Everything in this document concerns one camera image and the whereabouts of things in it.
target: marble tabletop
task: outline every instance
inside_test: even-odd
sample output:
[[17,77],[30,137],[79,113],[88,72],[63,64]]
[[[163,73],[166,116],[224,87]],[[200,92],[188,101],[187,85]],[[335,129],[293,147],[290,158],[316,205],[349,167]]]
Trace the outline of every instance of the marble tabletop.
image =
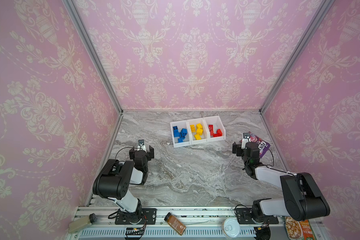
[[[170,122],[215,115],[226,129],[225,141],[173,147]],[[252,205],[257,199],[282,197],[281,189],[247,176],[241,158],[232,154],[232,143],[251,131],[271,144],[275,167],[283,169],[258,111],[125,111],[123,116],[110,157],[122,147],[136,146],[138,139],[155,149],[145,185],[129,185],[143,206]],[[129,160],[128,151],[120,151],[117,159]],[[271,153],[261,161],[272,164]],[[114,203],[97,198],[95,206]]]

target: yellow connector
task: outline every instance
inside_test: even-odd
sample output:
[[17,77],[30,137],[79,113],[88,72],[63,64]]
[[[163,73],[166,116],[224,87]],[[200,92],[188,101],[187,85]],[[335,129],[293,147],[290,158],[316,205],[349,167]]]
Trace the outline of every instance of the yellow connector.
[[195,126],[194,125],[189,125],[191,127],[191,132],[196,132]]
[[203,130],[201,128],[198,128],[196,130],[196,133],[199,134],[199,135],[202,135],[203,134]]

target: wall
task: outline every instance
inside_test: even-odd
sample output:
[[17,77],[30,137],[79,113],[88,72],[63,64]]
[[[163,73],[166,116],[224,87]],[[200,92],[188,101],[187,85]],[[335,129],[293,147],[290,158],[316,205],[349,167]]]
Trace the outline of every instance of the wall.
[[321,0],[74,0],[123,109],[259,109]]
[[329,202],[332,239],[360,239],[360,0],[335,1],[265,117]]
[[0,1],[0,240],[65,239],[116,116],[61,1]]

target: white can lid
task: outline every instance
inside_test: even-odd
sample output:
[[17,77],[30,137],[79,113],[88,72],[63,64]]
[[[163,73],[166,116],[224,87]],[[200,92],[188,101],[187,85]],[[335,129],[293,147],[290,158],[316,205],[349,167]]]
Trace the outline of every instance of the white can lid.
[[228,218],[223,223],[223,229],[228,237],[235,238],[240,234],[240,224],[236,218]]

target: spice bottle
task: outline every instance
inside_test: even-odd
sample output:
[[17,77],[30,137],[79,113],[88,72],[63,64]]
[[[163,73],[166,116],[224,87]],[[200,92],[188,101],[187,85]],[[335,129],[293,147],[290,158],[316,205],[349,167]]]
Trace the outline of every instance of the spice bottle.
[[165,216],[166,221],[171,228],[173,228],[178,234],[183,235],[186,226],[180,222],[177,217],[173,216],[170,212]]

